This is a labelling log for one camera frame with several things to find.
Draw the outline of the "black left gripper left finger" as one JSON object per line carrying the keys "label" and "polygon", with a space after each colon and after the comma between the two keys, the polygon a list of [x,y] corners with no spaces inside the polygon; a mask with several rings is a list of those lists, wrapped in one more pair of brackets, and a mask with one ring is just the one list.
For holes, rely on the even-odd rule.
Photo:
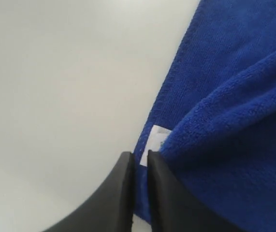
{"label": "black left gripper left finger", "polygon": [[121,153],[96,191],[47,232],[130,232],[135,204],[135,159]]}

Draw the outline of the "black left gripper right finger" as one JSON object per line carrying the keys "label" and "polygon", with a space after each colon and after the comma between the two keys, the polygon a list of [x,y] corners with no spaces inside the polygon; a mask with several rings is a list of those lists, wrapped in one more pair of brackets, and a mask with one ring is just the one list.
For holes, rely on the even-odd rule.
{"label": "black left gripper right finger", "polygon": [[212,149],[174,167],[147,157],[155,232],[276,232],[276,152]]}

